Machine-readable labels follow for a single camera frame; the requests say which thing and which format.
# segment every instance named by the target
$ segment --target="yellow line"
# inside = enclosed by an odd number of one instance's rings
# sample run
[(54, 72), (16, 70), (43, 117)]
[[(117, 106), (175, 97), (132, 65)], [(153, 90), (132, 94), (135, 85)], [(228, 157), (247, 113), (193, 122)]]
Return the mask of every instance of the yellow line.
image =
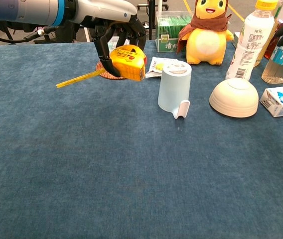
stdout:
[(188, 9), (188, 12), (192, 13), (192, 10), (191, 10), (191, 8), (190, 8), (190, 6), (189, 6), (187, 0), (183, 0), (183, 2), (185, 3), (186, 8)]
[(228, 7), (241, 19), (241, 21), (245, 21), (245, 19), (230, 4), (228, 4)]

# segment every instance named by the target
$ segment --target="green box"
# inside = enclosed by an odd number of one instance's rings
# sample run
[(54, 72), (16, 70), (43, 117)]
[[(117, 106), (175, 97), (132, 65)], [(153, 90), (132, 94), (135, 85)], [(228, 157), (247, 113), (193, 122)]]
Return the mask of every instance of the green box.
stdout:
[(178, 35), (191, 22), (193, 14), (188, 11), (157, 12), (156, 46), (158, 52), (177, 51)]

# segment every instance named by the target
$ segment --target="cable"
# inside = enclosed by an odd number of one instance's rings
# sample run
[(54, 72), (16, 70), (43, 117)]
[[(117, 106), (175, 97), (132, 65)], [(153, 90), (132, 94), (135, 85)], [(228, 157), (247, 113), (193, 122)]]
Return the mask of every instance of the cable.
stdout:
[(41, 31), (36, 31), (28, 36), (26, 36), (24, 39), (20, 39), (20, 40), (8, 40), (8, 39), (3, 39), (3, 38), (0, 38), (0, 41), (1, 42), (5, 42), (5, 43), (12, 43), (12, 44), (16, 44), (16, 43), (23, 43), (23, 42), (29, 42), (31, 40), (34, 40), (34, 39), (37, 39), (45, 34), (49, 34), (53, 31), (56, 30), (56, 27), (45, 27), (43, 28), (43, 30)]

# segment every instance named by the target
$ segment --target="robotic arm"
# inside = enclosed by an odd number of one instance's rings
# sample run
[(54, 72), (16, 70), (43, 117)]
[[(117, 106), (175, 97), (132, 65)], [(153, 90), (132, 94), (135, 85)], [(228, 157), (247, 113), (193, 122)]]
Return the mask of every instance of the robotic arm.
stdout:
[(119, 34), (117, 47), (126, 39), (141, 50), (146, 43), (137, 9), (125, 0), (0, 0), (0, 20), (53, 27), (65, 21), (81, 24), (89, 29), (105, 70), (115, 77), (121, 75), (107, 44), (114, 33)]

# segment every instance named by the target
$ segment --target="pikachu plush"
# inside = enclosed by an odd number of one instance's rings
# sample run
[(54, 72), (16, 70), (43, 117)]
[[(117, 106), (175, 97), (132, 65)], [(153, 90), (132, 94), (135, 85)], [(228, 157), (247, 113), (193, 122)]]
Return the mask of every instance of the pikachu plush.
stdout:
[(188, 64), (208, 62), (221, 65), (227, 41), (234, 36), (228, 30), (226, 17), (228, 0), (196, 0), (195, 14), (190, 24), (179, 33), (177, 52), (186, 47)]

